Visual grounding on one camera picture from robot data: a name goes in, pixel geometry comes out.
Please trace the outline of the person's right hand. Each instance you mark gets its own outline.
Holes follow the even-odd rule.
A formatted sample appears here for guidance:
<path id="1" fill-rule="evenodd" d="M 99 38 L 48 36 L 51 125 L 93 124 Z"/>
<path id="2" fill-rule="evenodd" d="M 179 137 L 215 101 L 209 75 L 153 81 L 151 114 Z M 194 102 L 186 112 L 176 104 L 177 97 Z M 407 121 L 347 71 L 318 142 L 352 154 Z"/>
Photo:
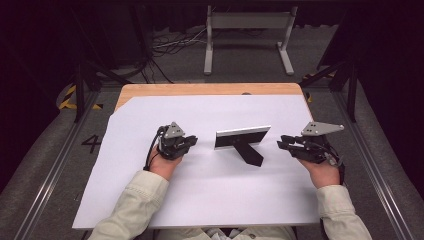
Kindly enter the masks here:
<path id="1" fill-rule="evenodd" d="M 311 181 L 317 189 L 340 184 L 339 169 L 330 165 L 328 162 L 316 164 L 301 159 L 299 159 L 299 162 L 309 172 Z"/>

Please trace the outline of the person's left hand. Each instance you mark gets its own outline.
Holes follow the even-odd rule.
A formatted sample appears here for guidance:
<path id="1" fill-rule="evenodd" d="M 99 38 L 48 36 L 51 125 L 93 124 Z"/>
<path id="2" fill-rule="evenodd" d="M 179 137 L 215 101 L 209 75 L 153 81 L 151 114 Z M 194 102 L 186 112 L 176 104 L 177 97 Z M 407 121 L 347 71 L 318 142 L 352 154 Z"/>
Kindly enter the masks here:
<path id="1" fill-rule="evenodd" d="M 174 160 L 167 160 L 163 158 L 157 147 L 154 146 L 149 156 L 149 171 L 155 173 L 167 181 L 170 181 L 176 167 L 181 163 L 182 157 Z"/>

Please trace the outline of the person's beige jacket torso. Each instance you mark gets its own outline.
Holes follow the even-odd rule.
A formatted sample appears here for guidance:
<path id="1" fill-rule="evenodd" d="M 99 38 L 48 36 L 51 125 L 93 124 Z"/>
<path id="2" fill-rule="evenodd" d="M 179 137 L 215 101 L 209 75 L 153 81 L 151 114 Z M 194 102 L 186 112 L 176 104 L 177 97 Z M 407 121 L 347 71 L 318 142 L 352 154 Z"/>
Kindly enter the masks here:
<path id="1" fill-rule="evenodd" d="M 182 228 L 159 230 L 155 240 L 297 240 L 291 227 Z"/>

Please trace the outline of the aluminium floor rail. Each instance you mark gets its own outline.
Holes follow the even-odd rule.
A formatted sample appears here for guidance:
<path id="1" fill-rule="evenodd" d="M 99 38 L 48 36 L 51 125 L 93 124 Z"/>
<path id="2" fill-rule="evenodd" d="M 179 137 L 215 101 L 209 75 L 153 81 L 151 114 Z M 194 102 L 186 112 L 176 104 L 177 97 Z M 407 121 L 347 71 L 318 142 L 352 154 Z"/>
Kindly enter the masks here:
<path id="1" fill-rule="evenodd" d="M 76 138 L 82 129 L 87 116 L 89 115 L 91 107 L 95 104 L 98 96 L 98 92 L 90 92 L 88 94 L 87 100 L 83 104 L 84 110 L 82 111 L 82 115 L 79 117 L 79 120 L 76 123 L 71 125 L 64 144 L 62 145 L 57 157 L 55 158 L 55 161 L 50 168 L 44 182 L 39 188 L 35 200 L 33 201 L 13 240 L 29 240 L 63 172 Z"/>
<path id="2" fill-rule="evenodd" d="M 370 177 L 374 189 L 382 203 L 382 206 L 393 226 L 396 236 L 399 240 L 416 240 L 406 223 L 400 209 L 394 199 L 392 190 L 383 179 L 383 176 L 378 169 L 374 157 L 371 154 L 369 147 L 366 145 L 365 139 L 359 129 L 359 126 L 354 123 L 347 111 L 347 103 L 340 92 L 332 93 L 333 99 L 341 112 L 341 115 L 346 122 L 345 126 L 354 138 L 354 142 L 359 149 L 364 168 Z"/>

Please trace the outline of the yellow black floor tape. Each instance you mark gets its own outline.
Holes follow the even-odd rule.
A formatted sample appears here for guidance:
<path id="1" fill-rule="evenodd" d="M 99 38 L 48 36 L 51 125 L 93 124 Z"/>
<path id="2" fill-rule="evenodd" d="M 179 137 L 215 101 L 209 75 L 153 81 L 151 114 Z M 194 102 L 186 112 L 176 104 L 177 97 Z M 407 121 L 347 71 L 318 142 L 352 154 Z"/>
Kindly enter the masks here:
<path id="1" fill-rule="evenodd" d="M 66 91 L 66 94 L 59 104 L 59 109 L 76 109 L 77 105 L 70 102 L 72 95 L 76 92 L 76 85 L 71 84 L 69 89 Z"/>

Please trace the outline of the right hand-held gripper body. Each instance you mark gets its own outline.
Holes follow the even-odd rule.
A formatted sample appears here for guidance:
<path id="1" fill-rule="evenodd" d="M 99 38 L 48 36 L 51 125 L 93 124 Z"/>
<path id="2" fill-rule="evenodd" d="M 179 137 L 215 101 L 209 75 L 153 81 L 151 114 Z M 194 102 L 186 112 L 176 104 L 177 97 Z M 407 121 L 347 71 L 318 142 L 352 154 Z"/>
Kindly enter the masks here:
<path id="1" fill-rule="evenodd" d="M 297 136 L 296 142 L 289 143 L 294 146 L 289 152 L 294 158 L 312 163 L 319 164 L 327 161 L 330 164 L 342 164 L 337 151 L 327 140 L 327 135 L 343 129 L 343 125 L 309 122 L 301 131 L 301 135 Z"/>

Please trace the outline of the black tripod stand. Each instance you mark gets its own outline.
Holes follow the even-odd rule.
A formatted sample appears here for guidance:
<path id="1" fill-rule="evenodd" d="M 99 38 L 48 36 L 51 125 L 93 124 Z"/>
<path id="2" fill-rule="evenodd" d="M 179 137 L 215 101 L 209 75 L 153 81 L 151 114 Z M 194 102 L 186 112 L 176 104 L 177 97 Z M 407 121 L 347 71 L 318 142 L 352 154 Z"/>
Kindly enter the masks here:
<path id="1" fill-rule="evenodd" d="M 84 90 L 98 92 L 109 80 L 126 85 L 152 57 L 152 27 L 143 5 L 78 6 L 70 9 L 82 45 L 76 68 L 77 119 L 86 112 Z"/>
<path id="2" fill-rule="evenodd" d="M 330 73 L 334 73 L 334 77 L 328 84 L 328 87 L 331 91 L 340 92 L 345 84 L 348 84 L 346 110 L 349 119 L 352 122 L 356 122 L 355 105 L 358 84 L 358 70 L 355 61 L 341 61 L 331 65 L 321 71 L 318 71 L 306 80 L 302 80 L 299 83 L 299 86 L 301 88 L 307 87 L 312 83 L 324 78 Z"/>

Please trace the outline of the white paper sheet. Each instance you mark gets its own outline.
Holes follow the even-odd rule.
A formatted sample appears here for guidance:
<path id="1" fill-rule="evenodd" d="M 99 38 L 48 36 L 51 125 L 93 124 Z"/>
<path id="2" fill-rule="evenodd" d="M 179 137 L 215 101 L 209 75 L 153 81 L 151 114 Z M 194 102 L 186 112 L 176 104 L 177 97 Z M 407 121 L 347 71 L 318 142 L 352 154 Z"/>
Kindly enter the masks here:
<path id="1" fill-rule="evenodd" d="M 316 190 L 306 169 L 278 148 L 311 120 L 301 95 L 134 97 L 109 118 L 73 226 L 90 229 L 108 217 L 141 170 L 157 129 L 176 122 L 198 142 L 177 166 L 153 228 L 305 225 L 318 222 Z M 233 148 L 218 149 L 219 130 L 266 126 L 255 150 L 261 166 Z"/>

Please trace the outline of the silver picture frame black back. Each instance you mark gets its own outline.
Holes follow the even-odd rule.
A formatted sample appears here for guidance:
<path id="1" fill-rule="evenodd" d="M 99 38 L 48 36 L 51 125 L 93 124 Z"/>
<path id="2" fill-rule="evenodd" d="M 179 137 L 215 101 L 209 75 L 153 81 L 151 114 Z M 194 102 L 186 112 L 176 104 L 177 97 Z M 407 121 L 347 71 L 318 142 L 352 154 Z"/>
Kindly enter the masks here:
<path id="1" fill-rule="evenodd" d="M 261 167 L 264 157 L 252 147 L 252 144 L 259 144 L 270 128 L 270 125 L 266 125 L 217 131 L 214 148 L 233 147 L 246 164 Z"/>

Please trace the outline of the grey metal stand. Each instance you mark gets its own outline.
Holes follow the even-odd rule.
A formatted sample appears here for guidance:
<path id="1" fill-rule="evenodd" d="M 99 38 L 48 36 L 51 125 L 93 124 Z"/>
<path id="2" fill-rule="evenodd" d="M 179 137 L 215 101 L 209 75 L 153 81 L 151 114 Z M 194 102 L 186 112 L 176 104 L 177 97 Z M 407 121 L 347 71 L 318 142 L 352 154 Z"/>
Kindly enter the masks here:
<path id="1" fill-rule="evenodd" d="M 297 10 L 298 7 L 295 6 L 284 12 L 214 12 L 212 7 L 208 6 L 204 74 L 212 74 L 214 29 L 283 29 L 284 38 L 276 46 L 286 74 L 292 76 L 294 69 L 287 52 L 287 46 Z"/>

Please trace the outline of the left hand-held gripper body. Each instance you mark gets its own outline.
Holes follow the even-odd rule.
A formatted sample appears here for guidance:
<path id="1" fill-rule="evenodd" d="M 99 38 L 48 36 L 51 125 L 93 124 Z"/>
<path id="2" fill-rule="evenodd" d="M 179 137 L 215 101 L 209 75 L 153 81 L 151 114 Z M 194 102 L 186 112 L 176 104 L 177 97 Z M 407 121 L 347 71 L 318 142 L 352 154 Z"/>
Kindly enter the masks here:
<path id="1" fill-rule="evenodd" d="M 184 135 L 184 131 L 176 122 L 161 126 L 158 129 L 159 142 L 157 150 L 159 154 L 167 160 L 174 160 L 186 154 L 189 150 L 181 149 L 181 146 L 186 143 L 184 142 Z"/>

